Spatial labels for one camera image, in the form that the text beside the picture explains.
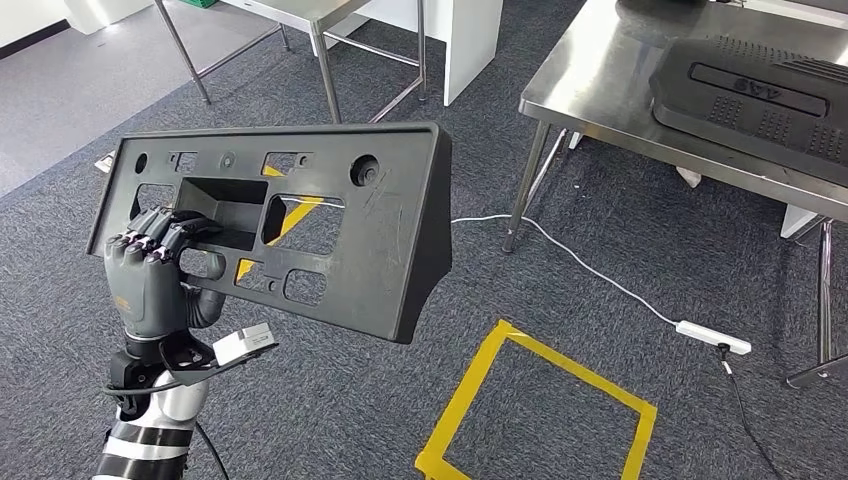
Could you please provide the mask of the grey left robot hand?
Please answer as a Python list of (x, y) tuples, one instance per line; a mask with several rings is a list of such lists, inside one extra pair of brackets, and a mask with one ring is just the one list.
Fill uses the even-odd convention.
[(226, 296), (188, 284), (179, 261), (186, 243), (221, 230), (200, 212), (157, 206), (134, 213), (105, 240), (107, 282), (129, 337), (159, 339), (217, 322)]

